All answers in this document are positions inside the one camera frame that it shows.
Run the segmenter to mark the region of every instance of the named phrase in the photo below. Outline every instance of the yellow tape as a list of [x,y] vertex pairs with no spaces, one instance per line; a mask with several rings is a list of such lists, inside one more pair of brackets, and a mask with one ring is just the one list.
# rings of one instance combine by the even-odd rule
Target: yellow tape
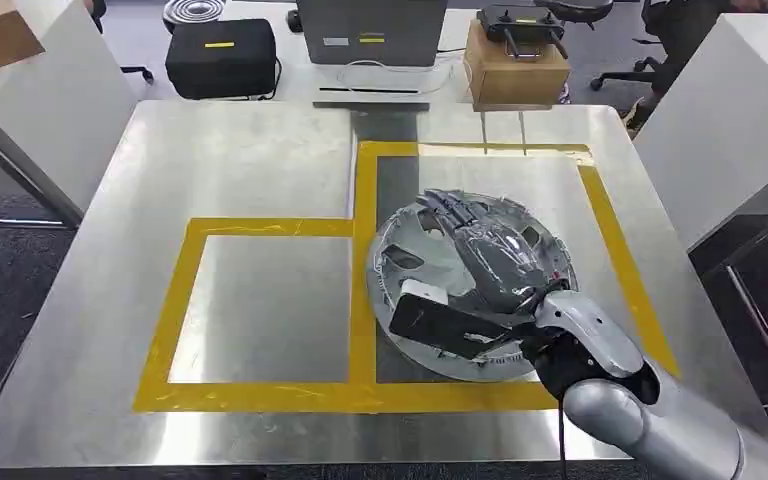
[[596,222],[599,224],[599,230],[602,231],[605,246],[608,247],[608,254],[614,265],[614,272],[617,274],[617,281],[637,325],[637,333],[640,334],[643,350],[677,377],[679,375],[678,363],[670,350],[661,325],[658,323],[649,296],[646,295],[640,272],[637,270],[631,251],[628,249],[625,235],[623,235],[620,223],[614,213],[614,207],[611,206],[611,200],[605,190],[605,185],[602,183],[602,178],[599,176],[599,171],[593,166],[579,165],[578,174],[584,183],[584,189],[587,191],[593,213],[596,214]]
[[[666,343],[643,287],[607,191],[584,145],[361,142],[358,145],[354,219],[194,218],[178,256],[166,301],[133,408],[150,411],[206,412],[497,412],[557,408],[536,382],[376,383],[376,320],[366,294],[365,261],[375,237],[377,164],[381,157],[451,157],[483,152],[495,155],[563,153],[578,162],[618,282],[643,347],[674,375],[675,358]],[[193,283],[208,235],[352,237],[349,365],[347,383],[168,383]]]
[[166,384],[136,411],[423,413],[546,410],[558,401],[537,382]]

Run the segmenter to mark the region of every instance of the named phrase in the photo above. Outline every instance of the black device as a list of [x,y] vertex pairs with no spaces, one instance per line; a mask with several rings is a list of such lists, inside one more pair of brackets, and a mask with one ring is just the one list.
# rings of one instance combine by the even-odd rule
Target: black device
[[191,100],[266,99],[274,96],[281,63],[272,27],[255,18],[178,25],[166,55],[166,72],[178,94]]
[[520,45],[548,44],[555,45],[561,56],[568,58],[561,44],[564,27],[547,7],[489,5],[479,10],[477,17],[487,39],[507,43],[515,58],[520,57]]
[[297,9],[287,12],[287,28],[293,33],[302,33],[302,17]]

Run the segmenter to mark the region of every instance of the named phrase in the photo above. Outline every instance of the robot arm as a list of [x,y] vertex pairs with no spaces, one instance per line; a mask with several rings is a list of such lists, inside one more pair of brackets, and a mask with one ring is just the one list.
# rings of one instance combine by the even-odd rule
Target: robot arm
[[535,357],[535,366],[576,426],[669,478],[768,479],[766,439],[735,423],[639,352],[638,370],[620,368],[617,359],[637,364],[627,358],[632,356],[630,339],[622,330],[583,294],[549,294],[537,324],[567,322],[572,326],[561,337],[569,335],[580,339],[578,343],[559,339]]
[[546,281],[522,235],[451,192],[418,201],[453,239],[479,301],[439,303],[404,288],[391,333],[468,359],[519,342],[569,419],[594,438],[670,478],[768,480],[766,439],[645,357],[566,280]]

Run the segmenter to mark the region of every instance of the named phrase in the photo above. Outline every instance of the white sticker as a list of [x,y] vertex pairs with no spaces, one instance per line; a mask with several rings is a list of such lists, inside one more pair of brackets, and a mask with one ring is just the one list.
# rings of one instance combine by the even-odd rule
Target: white sticker
[[326,47],[348,47],[349,39],[346,37],[324,37],[322,43]]
[[432,302],[442,303],[443,305],[449,304],[449,295],[445,290],[412,278],[409,278],[402,283],[402,291],[399,293],[399,298],[408,293],[416,295],[417,297],[425,297]]

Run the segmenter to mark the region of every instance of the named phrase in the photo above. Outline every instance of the round metal lid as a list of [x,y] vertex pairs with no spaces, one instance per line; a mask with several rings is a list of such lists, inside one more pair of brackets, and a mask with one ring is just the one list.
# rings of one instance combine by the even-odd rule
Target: round metal lid
[[[507,199],[453,193],[465,201],[479,203],[489,215],[521,232],[525,242],[534,250],[536,263],[546,281],[566,278],[571,288],[577,289],[575,273],[563,242],[524,206]],[[503,345],[468,360],[390,332],[390,321],[405,280],[414,279],[434,285],[455,297],[475,288],[475,281],[461,262],[451,238],[439,228],[434,228],[436,222],[429,221],[429,216],[433,217],[433,214],[418,203],[403,207],[381,226],[370,245],[366,282],[379,325],[402,353],[447,377],[493,382],[530,373],[534,367],[523,358],[517,343]]]
[[224,0],[170,0],[163,7],[163,19],[174,24],[210,22],[224,9]]

